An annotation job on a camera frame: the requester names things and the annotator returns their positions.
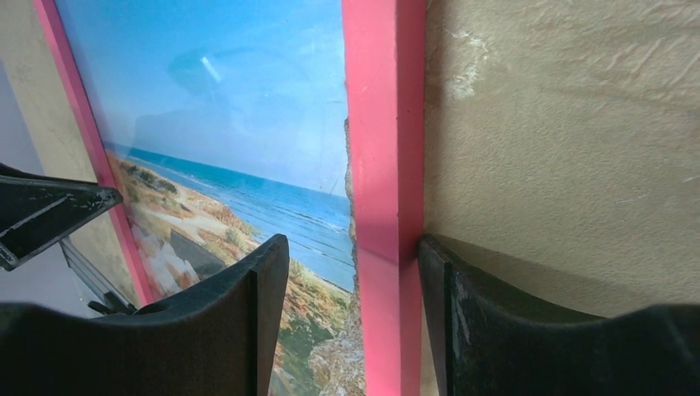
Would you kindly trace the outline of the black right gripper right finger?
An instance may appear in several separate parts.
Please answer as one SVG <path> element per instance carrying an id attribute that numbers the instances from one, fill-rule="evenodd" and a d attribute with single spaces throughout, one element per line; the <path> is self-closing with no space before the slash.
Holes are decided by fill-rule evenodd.
<path id="1" fill-rule="evenodd" d="M 696 395 L 699 307 L 613 318 L 531 295 L 422 236 L 418 264 L 441 395 Z"/>

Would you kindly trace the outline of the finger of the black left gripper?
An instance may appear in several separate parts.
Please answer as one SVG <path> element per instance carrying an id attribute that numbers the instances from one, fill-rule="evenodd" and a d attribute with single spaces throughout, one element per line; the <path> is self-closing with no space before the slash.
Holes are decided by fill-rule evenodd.
<path id="1" fill-rule="evenodd" d="M 28 260 L 123 201 L 96 182 L 47 177 L 1 165 L 1 268 Z"/>

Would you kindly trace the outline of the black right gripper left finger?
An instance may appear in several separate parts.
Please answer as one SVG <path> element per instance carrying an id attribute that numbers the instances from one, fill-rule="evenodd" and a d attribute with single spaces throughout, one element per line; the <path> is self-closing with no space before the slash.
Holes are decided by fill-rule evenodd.
<path id="1" fill-rule="evenodd" d="M 264 395 L 289 273 L 276 234 L 240 262 L 132 314 L 1 307 L 4 395 Z"/>

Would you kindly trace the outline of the beach landscape photo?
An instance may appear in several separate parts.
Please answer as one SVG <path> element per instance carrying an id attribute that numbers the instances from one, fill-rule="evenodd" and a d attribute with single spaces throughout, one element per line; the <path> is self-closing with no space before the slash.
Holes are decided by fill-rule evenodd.
<path id="1" fill-rule="evenodd" d="M 272 395 L 366 392 L 339 1 L 58 1 L 152 301 L 274 234 Z"/>

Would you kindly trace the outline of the pink picture frame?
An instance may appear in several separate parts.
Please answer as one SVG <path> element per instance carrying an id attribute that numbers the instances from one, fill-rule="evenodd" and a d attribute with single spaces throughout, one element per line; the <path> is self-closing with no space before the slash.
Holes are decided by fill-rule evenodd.
<path id="1" fill-rule="evenodd" d="M 113 186 L 113 175 L 63 25 L 58 1 L 34 4 L 78 122 L 95 176 Z M 348 161 L 351 175 L 353 242 L 360 303 L 366 392 L 420 392 L 420 303 L 411 243 L 422 221 L 420 200 L 400 213 L 400 164 L 421 168 L 421 130 L 399 131 L 399 24 L 396 1 L 339 1 L 342 4 Z M 152 301 L 140 286 L 144 274 L 125 216 L 124 203 L 111 220 L 124 253 L 127 293 Z"/>

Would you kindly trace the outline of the aluminium rail frame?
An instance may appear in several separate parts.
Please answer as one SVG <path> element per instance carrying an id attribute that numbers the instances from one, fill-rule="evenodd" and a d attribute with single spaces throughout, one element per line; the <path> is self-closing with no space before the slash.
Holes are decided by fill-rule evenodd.
<path id="1" fill-rule="evenodd" d="M 72 244 L 59 241 L 68 267 L 88 290 L 87 306 L 99 315 L 134 314 L 136 307 Z"/>

